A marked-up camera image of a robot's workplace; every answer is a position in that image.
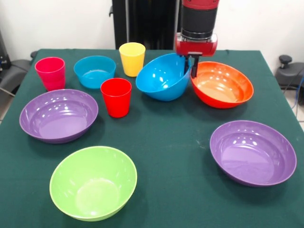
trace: white wall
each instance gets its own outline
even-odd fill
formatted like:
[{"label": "white wall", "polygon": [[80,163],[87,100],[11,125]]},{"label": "white wall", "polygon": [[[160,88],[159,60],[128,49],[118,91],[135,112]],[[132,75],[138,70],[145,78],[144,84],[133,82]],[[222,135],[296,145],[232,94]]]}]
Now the white wall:
[{"label": "white wall", "polygon": [[303,0],[220,0],[218,49],[261,50],[274,72],[278,57],[304,62]]},{"label": "white wall", "polygon": [[112,0],[0,0],[12,60],[40,48],[115,48]]},{"label": "white wall", "polygon": [[[115,48],[112,0],[0,0],[0,29],[11,59],[40,48]],[[303,0],[220,0],[218,49],[261,50],[304,61]]]}]

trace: blue bowl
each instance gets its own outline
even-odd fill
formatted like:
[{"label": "blue bowl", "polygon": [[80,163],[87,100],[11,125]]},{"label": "blue bowl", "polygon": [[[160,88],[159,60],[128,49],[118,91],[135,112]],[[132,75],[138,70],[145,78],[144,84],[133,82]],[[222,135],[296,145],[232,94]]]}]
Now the blue bowl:
[{"label": "blue bowl", "polygon": [[185,57],[175,53],[160,56],[139,72],[136,86],[154,99],[172,101],[179,98],[186,90],[191,67],[185,74],[184,68]]},{"label": "blue bowl", "polygon": [[85,57],[74,65],[80,83],[90,89],[100,89],[101,84],[115,75],[116,63],[105,56]]}]

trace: bowl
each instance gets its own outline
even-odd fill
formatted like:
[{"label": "bowl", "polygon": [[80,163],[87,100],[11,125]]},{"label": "bowl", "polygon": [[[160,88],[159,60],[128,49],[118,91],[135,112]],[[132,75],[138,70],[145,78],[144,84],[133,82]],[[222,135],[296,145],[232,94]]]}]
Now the bowl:
[{"label": "bowl", "polygon": [[232,108],[253,96],[253,86],[240,71],[217,62],[200,62],[191,82],[196,95],[215,108]]},{"label": "bowl", "polygon": [[74,65],[80,83],[90,89],[99,89],[101,84],[115,75],[116,63],[105,56],[85,57]]},{"label": "bowl", "polygon": [[139,72],[136,86],[154,99],[175,100],[185,92],[190,78],[191,68],[186,73],[184,73],[184,68],[185,57],[180,57],[175,53],[160,56]]},{"label": "bowl", "polygon": [[238,183],[265,187],[289,179],[296,168],[290,142],[275,129],[253,121],[221,125],[210,139],[212,156]]},{"label": "bowl", "polygon": [[98,105],[89,94],[74,89],[44,93],[22,110],[19,123],[27,134],[46,143],[79,138],[93,124]]},{"label": "bowl", "polygon": [[137,183],[133,161],[106,146],[81,149],[54,170],[49,191],[56,207],[82,221],[100,221],[117,213]]}]

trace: purple bowl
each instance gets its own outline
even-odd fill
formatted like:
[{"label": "purple bowl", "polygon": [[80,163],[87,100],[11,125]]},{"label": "purple bowl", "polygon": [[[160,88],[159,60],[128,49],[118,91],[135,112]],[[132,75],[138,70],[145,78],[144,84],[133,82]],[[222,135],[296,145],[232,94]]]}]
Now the purple bowl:
[{"label": "purple bowl", "polygon": [[210,149],[220,168],[238,183],[272,186],[290,178],[296,155],[290,142],[275,129],[253,121],[232,121],[217,128]]},{"label": "purple bowl", "polygon": [[98,114],[96,100],[74,89],[47,92],[31,100],[19,123],[30,136],[46,143],[67,143],[83,135]]}]

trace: plastic cup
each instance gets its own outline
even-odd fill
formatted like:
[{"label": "plastic cup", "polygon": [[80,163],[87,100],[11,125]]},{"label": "plastic cup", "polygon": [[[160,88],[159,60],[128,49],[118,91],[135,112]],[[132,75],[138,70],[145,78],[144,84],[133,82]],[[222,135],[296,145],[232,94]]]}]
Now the plastic cup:
[{"label": "plastic cup", "polygon": [[120,46],[119,52],[123,71],[129,77],[136,77],[143,67],[146,48],[139,43],[126,43]]},{"label": "plastic cup", "polygon": [[65,62],[58,57],[47,57],[35,64],[37,74],[48,91],[64,89],[66,84]]},{"label": "plastic cup", "polygon": [[129,113],[131,89],[131,83],[123,78],[111,78],[102,83],[100,90],[111,117],[120,118]]}]

